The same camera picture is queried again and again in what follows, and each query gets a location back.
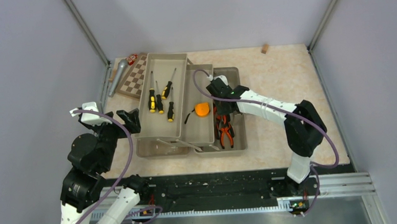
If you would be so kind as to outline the orange tape measure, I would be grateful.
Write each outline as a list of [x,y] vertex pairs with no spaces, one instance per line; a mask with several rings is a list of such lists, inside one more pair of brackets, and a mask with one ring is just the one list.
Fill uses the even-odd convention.
[[211,106],[209,103],[198,103],[194,106],[193,110],[187,114],[184,123],[186,124],[190,115],[195,112],[198,117],[206,117],[211,110]]

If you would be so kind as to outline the black yellow large screwdriver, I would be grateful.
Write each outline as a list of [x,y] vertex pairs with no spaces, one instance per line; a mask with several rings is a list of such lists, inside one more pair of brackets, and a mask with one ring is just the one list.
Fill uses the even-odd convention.
[[155,98],[155,90],[153,84],[153,71],[150,72],[150,89],[149,89],[149,101],[148,107],[151,113],[156,112],[156,98]]

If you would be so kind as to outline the orange diagonal cutting pliers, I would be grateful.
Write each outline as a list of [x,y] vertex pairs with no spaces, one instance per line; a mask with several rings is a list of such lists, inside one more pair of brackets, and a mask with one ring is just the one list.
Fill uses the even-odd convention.
[[219,127],[220,124],[226,125],[231,120],[230,114],[228,114],[228,115],[218,114],[217,107],[215,105],[213,107],[213,114],[214,114],[215,126],[217,126],[217,128]]

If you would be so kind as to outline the small orange needle-nose pliers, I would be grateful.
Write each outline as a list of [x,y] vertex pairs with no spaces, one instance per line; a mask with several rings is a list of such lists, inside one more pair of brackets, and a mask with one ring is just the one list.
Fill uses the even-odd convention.
[[220,127],[219,132],[220,132],[219,141],[220,141],[221,148],[222,149],[225,148],[225,140],[224,140],[225,138],[228,139],[231,148],[233,148],[234,147],[235,133],[234,133],[234,130],[233,130],[233,127],[232,127],[231,123],[223,124]]

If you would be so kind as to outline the black yellow small screwdriver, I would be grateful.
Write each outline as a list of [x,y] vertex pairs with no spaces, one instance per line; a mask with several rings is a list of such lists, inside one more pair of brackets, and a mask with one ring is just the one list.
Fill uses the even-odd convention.
[[163,89],[163,91],[162,91],[161,98],[162,98],[163,100],[167,99],[168,96],[169,96],[169,94],[170,94],[171,87],[172,87],[172,85],[173,85],[172,80],[173,80],[173,78],[174,78],[174,76],[175,76],[175,74],[176,74],[176,70],[177,70],[177,68],[174,69],[174,71],[173,71],[173,73],[172,73],[172,76],[171,76],[170,80],[167,82],[166,87],[165,87],[165,88]]

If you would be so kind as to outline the translucent beige tool box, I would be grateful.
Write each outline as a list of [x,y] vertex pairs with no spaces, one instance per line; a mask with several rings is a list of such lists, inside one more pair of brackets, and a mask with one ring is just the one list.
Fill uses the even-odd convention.
[[[235,131],[233,148],[227,138],[224,139],[224,149],[221,148],[220,140],[215,139],[213,113],[210,112],[206,117],[198,117],[193,112],[187,123],[184,123],[187,114],[196,104],[209,103],[211,107],[213,106],[213,101],[198,91],[198,88],[205,89],[210,82],[204,73],[194,74],[194,71],[204,70],[213,76],[225,75],[229,84],[235,87],[240,84],[238,68],[214,68],[211,64],[186,64],[184,63],[186,58],[187,55],[183,53],[148,54],[145,69],[147,78],[143,82],[139,103],[141,131],[135,136],[137,155],[144,158],[171,157],[187,155],[190,150],[204,157],[239,155],[248,147],[243,115],[231,114],[231,124]],[[168,122],[166,113],[151,113],[148,110],[150,72],[153,71],[154,86],[155,81],[164,86],[175,68],[177,70],[172,80],[175,118],[173,122]]]

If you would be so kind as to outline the orange black end pliers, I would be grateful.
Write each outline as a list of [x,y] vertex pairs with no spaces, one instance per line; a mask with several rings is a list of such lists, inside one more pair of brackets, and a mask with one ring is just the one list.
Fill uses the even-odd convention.
[[219,126],[220,126],[220,119],[218,118],[214,119],[214,137],[216,140],[220,139]]

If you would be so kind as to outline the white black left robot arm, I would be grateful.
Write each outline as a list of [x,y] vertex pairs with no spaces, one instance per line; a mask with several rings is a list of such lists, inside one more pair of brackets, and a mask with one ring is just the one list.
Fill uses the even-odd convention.
[[[91,213],[108,196],[101,193],[106,186],[102,173],[111,168],[118,140],[127,138],[132,144],[131,135],[141,130],[139,111],[117,111],[123,124],[113,118],[113,112],[103,114],[94,108],[77,108],[71,114],[93,132],[78,136],[71,144],[68,161],[72,169],[62,182],[60,224],[90,224]],[[97,224],[121,224],[134,206],[147,202],[149,197],[149,182],[139,175],[130,176]]]

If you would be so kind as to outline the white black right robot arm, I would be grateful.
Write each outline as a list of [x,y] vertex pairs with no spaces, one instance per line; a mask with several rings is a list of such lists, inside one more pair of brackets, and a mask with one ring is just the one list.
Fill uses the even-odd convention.
[[259,116],[280,124],[292,150],[285,187],[288,193],[300,195],[306,189],[310,173],[311,156],[323,141],[327,128],[310,101],[298,104],[278,101],[238,85],[231,88],[224,75],[209,76],[208,92],[217,105],[217,112],[227,115],[234,112]]

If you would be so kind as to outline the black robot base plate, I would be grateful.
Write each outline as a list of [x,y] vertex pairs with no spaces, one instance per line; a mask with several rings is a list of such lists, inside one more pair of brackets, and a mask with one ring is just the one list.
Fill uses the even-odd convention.
[[317,179],[288,186],[286,169],[145,177],[150,188],[140,205],[154,203],[164,213],[275,207],[278,197],[314,196]]

